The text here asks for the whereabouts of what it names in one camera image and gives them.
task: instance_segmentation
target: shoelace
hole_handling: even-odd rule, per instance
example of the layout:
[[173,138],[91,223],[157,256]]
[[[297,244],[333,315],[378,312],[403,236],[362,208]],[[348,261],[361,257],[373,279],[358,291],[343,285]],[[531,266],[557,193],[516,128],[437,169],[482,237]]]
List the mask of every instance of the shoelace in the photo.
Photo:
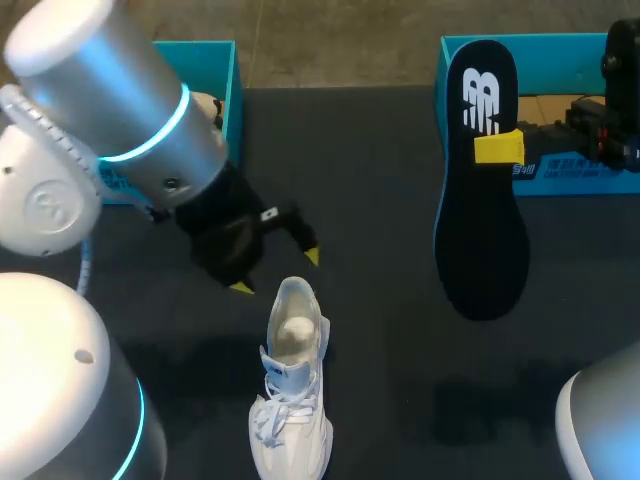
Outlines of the shoelace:
[[286,423],[309,423],[318,402],[315,395],[309,395],[316,384],[317,375],[314,373],[309,386],[295,397],[288,397],[269,381],[269,375],[264,377],[264,386],[269,400],[264,402],[256,414],[253,425],[257,437],[268,447],[276,447],[279,443],[277,436]]

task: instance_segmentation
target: blue led ring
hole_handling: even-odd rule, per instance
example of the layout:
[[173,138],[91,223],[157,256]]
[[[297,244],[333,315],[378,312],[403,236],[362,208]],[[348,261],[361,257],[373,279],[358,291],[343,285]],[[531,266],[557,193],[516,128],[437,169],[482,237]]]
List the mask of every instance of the blue led ring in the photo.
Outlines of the blue led ring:
[[144,393],[142,392],[142,385],[140,385],[140,380],[138,382],[138,391],[140,392],[140,422],[138,423],[138,433],[136,433],[136,438],[133,441],[133,445],[131,446],[131,450],[129,451],[129,455],[124,459],[122,466],[118,470],[112,480],[120,480],[122,476],[131,465],[131,461],[133,460],[133,456],[136,454],[136,450],[138,450],[138,445],[140,444],[140,438],[142,438],[142,430],[144,427]]
[[158,143],[164,140],[164,138],[169,135],[169,133],[171,133],[171,130],[175,128],[180,119],[184,116],[184,112],[187,111],[187,106],[189,105],[190,97],[191,94],[189,93],[189,87],[187,87],[183,83],[180,103],[178,103],[176,111],[173,112],[173,115],[171,115],[171,118],[167,120],[167,123],[165,123],[164,126],[160,130],[158,130],[158,133],[156,133],[153,137],[151,137],[139,147],[136,147],[133,150],[129,150],[127,153],[116,155],[114,157],[100,157],[100,160],[104,160],[105,162],[124,162],[125,160],[131,160],[132,158],[142,155],[143,153],[151,150]]

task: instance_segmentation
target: concrete floor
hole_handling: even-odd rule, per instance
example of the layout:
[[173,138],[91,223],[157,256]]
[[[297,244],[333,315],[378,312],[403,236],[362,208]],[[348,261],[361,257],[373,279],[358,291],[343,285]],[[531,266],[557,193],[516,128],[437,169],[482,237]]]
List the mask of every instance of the concrete floor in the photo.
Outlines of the concrete floor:
[[[640,0],[122,1],[154,39],[236,40],[248,87],[430,84],[442,35],[606,31],[640,16]],[[0,0],[2,43],[35,3]]]

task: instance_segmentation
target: blue box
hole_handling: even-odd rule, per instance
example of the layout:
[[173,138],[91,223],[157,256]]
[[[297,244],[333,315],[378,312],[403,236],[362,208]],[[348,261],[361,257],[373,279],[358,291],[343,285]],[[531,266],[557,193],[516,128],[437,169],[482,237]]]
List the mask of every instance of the blue box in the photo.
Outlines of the blue box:
[[[446,78],[454,53],[474,40],[505,45],[516,63],[518,89],[525,95],[604,95],[600,63],[605,33],[477,35],[442,37],[434,86],[434,105],[446,152]],[[535,171],[515,165],[513,190],[519,196],[640,193],[640,175],[593,164],[576,152],[545,155]]]
[[[238,167],[242,144],[242,80],[235,42],[163,41],[154,45],[191,92],[207,93],[224,101],[222,134],[229,146],[229,159]],[[113,190],[140,195],[109,163],[101,162],[100,175]]]

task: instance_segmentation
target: black insole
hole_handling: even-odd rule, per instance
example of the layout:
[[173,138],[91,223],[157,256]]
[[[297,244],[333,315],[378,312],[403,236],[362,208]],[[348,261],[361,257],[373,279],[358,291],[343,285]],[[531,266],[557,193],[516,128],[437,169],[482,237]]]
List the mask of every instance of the black insole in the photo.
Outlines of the black insole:
[[435,227],[436,264],[459,313],[493,320],[520,298],[529,239],[513,194],[513,165],[476,164],[473,139],[516,128],[513,57],[492,40],[463,46],[451,62],[446,95],[448,163]]

